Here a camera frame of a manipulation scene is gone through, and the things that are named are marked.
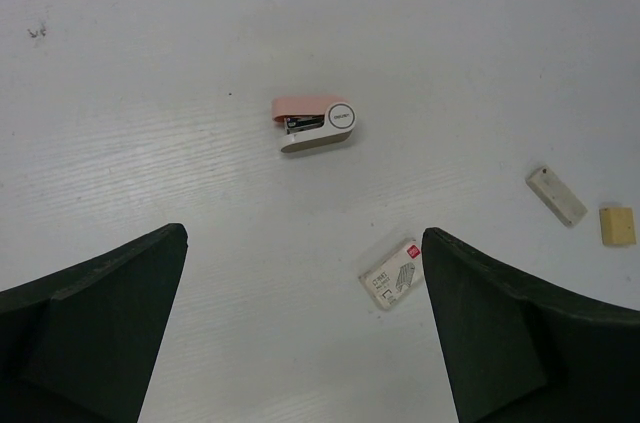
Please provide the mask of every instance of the yellow cube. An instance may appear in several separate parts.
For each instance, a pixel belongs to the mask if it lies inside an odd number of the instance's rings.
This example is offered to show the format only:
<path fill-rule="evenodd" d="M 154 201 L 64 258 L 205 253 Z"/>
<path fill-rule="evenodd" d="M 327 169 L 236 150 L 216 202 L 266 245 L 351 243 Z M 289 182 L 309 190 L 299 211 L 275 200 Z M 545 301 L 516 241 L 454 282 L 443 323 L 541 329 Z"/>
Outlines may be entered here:
<path fill-rule="evenodd" d="M 636 244 L 636 229 L 631 208 L 602 208 L 600 210 L 602 243 L 605 246 Z"/>

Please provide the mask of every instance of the pink and white stapler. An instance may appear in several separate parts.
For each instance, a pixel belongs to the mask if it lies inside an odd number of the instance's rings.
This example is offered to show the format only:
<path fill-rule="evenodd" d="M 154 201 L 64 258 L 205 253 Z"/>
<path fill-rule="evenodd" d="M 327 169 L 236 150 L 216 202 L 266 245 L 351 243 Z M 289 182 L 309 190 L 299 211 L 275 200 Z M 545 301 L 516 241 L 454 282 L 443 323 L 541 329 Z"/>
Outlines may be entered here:
<path fill-rule="evenodd" d="M 349 138 L 356 113 L 339 96 L 283 96 L 271 103 L 273 121 L 284 125 L 280 151 L 293 153 Z"/>

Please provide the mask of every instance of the red square label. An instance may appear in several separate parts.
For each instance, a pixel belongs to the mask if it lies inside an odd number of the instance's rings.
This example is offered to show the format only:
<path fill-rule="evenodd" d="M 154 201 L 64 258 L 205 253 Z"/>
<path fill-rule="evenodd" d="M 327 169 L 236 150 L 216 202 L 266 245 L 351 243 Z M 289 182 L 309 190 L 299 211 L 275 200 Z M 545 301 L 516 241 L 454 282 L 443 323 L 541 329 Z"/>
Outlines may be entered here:
<path fill-rule="evenodd" d="M 420 254 L 420 250 L 418 249 L 418 247 L 416 245 L 412 245 L 408 250 L 407 253 L 409 253 L 409 256 L 411 258 L 416 258 L 419 254 Z"/>

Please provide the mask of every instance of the black object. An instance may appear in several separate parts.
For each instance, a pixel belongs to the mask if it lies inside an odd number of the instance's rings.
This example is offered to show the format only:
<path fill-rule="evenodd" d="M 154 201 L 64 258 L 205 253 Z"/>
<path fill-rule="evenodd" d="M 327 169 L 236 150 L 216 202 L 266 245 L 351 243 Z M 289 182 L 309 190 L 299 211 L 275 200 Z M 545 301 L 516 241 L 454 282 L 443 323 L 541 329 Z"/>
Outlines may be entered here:
<path fill-rule="evenodd" d="M 422 260 L 460 423 L 640 421 L 640 312 L 440 229 L 424 233 Z"/>
<path fill-rule="evenodd" d="M 0 293 L 0 421 L 137 421 L 186 253 L 171 224 Z"/>

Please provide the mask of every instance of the white tabletop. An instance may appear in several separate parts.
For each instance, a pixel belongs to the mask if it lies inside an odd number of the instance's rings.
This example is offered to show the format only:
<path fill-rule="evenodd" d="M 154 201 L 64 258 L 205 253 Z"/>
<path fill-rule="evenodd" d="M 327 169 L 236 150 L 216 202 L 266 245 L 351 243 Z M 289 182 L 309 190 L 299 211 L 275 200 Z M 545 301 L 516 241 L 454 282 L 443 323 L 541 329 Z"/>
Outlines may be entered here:
<path fill-rule="evenodd" d="M 640 0 L 0 0 L 0 289 L 181 222 L 141 421 L 453 423 L 426 288 L 380 312 L 354 262 L 439 226 L 640 309 L 638 247 L 604 248 L 597 211 L 640 212 L 639 19 Z M 314 93 L 358 127 L 283 157 L 270 101 Z M 576 228 L 526 187 L 540 163 L 589 208 Z"/>

